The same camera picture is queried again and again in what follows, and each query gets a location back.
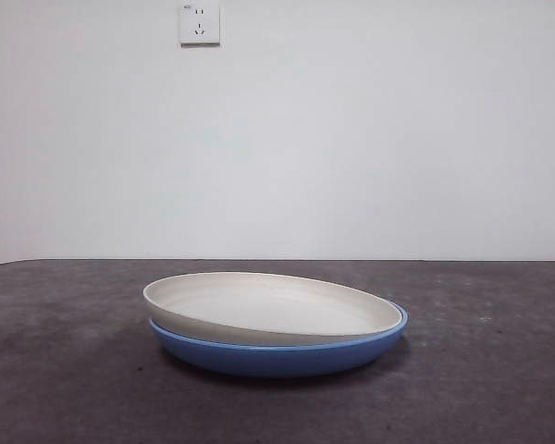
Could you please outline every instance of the bowl rim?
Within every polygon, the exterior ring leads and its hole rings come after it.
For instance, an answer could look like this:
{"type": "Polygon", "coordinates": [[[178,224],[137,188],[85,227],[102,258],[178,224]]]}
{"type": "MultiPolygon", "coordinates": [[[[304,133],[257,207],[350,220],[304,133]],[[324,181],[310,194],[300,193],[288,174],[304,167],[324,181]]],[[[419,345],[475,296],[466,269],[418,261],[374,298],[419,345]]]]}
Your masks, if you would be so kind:
{"type": "Polygon", "coordinates": [[[164,335],[168,338],[172,338],[174,340],[180,340],[182,342],[189,342],[190,344],[200,345],[204,347],[214,347],[218,349],[225,349],[225,350],[239,350],[239,351],[259,351],[259,352],[296,352],[296,351],[310,351],[310,350],[328,350],[328,349],[338,349],[344,347],[353,347],[356,345],[365,344],[367,342],[373,342],[377,340],[381,340],[392,336],[399,331],[403,330],[407,323],[409,322],[409,314],[398,304],[395,302],[391,302],[397,310],[401,312],[401,321],[395,327],[390,328],[385,331],[378,332],[374,335],[360,338],[360,339],[352,339],[352,340],[345,340],[340,342],[327,342],[323,344],[312,344],[312,345],[244,345],[244,344],[227,344],[224,342],[213,342],[210,340],[205,339],[196,339],[196,338],[189,338],[187,336],[182,336],[172,331],[169,331],[165,328],[160,327],[156,322],[152,319],[149,319],[150,326],[156,333],[164,335]]]}

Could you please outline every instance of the electrical outlet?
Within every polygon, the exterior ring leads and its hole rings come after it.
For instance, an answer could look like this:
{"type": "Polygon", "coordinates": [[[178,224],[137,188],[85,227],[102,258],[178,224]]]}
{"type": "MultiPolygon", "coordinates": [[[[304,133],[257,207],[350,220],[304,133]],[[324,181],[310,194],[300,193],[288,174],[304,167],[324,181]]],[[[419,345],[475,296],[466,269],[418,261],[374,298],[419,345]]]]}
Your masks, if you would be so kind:
{"type": "Polygon", "coordinates": [[[181,5],[179,38],[181,45],[220,44],[219,0],[192,0],[181,5]]]}

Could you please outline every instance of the gray table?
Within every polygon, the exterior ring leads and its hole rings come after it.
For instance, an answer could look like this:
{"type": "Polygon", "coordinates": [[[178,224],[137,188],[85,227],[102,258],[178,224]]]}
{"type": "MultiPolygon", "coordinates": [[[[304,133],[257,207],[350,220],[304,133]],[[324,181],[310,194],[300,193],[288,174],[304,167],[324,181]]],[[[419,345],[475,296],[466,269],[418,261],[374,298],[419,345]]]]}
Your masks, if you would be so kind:
{"type": "Polygon", "coordinates": [[[0,443],[555,443],[555,263],[42,260],[0,265],[0,443]],[[346,373],[221,376],[164,352],[142,288],[258,271],[377,291],[404,339],[346,373]]]}

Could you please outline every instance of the blue plate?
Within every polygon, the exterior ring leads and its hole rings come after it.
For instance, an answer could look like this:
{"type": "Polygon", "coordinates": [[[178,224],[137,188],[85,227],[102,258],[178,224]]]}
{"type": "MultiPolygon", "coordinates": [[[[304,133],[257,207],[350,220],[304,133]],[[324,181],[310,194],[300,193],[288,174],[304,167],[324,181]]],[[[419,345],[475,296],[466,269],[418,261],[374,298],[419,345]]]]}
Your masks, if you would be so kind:
{"type": "Polygon", "coordinates": [[[181,360],[220,373],[256,377],[316,376],[367,364],[399,339],[409,316],[399,305],[401,322],[368,338],[318,345],[253,346],[187,338],[150,325],[163,346],[181,360]]]}

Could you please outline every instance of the plate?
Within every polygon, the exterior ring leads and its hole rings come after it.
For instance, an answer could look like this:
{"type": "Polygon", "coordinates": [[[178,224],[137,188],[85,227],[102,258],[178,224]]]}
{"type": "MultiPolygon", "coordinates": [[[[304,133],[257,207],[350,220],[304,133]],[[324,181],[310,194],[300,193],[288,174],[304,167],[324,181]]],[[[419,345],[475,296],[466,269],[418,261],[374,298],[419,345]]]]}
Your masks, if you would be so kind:
{"type": "Polygon", "coordinates": [[[389,301],[342,285],[263,273],[198,273],[148,285],[160,327],[188,338],[239,345],[313,345],[367,338],[394,328],[389,301]]]}
{"type": "Polygon", "coordinates": [[[187,338],[168,331],[152,319],[150,325],[162,345],[181,360],[215,372],[255,377],[301,377],[337,373],[368,364],[392,347],[408,321],[368,338],[300,346],[251,346],[187,338]]]}

